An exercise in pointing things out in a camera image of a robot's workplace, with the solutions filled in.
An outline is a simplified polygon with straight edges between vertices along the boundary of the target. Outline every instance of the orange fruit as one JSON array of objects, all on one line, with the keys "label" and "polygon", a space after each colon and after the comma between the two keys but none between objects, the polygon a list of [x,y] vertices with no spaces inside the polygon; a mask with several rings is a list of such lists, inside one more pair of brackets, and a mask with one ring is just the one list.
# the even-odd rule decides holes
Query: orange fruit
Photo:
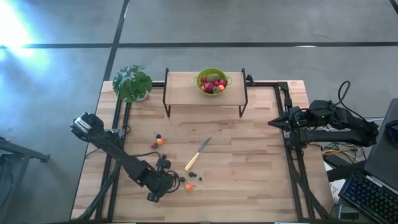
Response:
[{"label": "orange fruit", "polygon": [[218,85],[218,92],[221,92],[225,89],[223,85]]},{"label": "orange fruit", "polygon": [[193,184],[186,184],[185,185],[185,189],[189,190],[189,191],[193,190],[193,187],[194,187]]},{"label": "orange fruit", "polygon": [[156,143],[157,143],[157,144],[163,144],[163,143],[164,143],[164,140],[163,140],[163,139],[156,139]]}]

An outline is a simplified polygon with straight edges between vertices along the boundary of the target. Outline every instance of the black keyboard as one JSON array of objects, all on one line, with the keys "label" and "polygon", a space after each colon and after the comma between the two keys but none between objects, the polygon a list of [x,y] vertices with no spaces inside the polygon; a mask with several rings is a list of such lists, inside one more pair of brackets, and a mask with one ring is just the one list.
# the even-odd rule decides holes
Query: black keyboard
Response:
[{"label": "black keyboard", "polygon": [[398,223],[398,196],[355,172],[339,196],[379,223]]}]

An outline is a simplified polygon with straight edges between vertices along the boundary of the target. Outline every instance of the green bowl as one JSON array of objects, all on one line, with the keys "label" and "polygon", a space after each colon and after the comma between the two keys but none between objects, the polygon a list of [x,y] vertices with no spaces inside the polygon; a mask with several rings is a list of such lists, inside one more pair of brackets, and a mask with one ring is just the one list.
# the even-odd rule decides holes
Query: green bowl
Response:
[{"label": "green bowl", "polygon": [[230,86],[230,84],[232,84],[232,78],[231,77],[227,77],[221,70],[218,70],[217,68],[206,68],[203,71],[201,71],[199,73],[198,76],[193,77],[192,78],[192,83],[198,87],[199,91],[201,91],[203,94],[207,95],[207,96],[218,96],[222,93],[225,92],[225,89],[219,93],[216,94],[212,94],[212,93],[205,93],[204,91],[202,91],[200,89],[201,87],[201,79],[205,76],[207,76],[208,74],[212,74],[212,73],[217,73],[220,75],[221,79],[227,82],[227,86],[225,87],[225,89],[227,89],[227,87]]}]

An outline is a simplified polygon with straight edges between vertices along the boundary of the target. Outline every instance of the sunlight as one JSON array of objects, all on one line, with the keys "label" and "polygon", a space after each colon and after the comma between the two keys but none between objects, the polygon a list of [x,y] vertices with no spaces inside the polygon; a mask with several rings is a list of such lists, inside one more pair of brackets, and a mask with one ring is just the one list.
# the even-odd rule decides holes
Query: sunlight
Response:
[{"label": "sunlight", "polygon": [[32,39],[18,19],[16,13],[5,0],[0,0],[0,45],[9,47],[16,55],[31,57],[33,49],[20,49],[24,44],[31,44]]}]

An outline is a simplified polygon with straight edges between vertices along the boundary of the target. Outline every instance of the strawberry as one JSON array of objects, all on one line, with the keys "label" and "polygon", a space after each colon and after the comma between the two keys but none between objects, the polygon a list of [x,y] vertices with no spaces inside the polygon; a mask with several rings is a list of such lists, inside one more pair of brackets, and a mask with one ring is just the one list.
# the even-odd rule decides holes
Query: strawberry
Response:
[{"label": "strawberry", "polygon": [[224,87],[226,87],[226,81],[225,80],[220,80],[220,85],[223,85]]}]

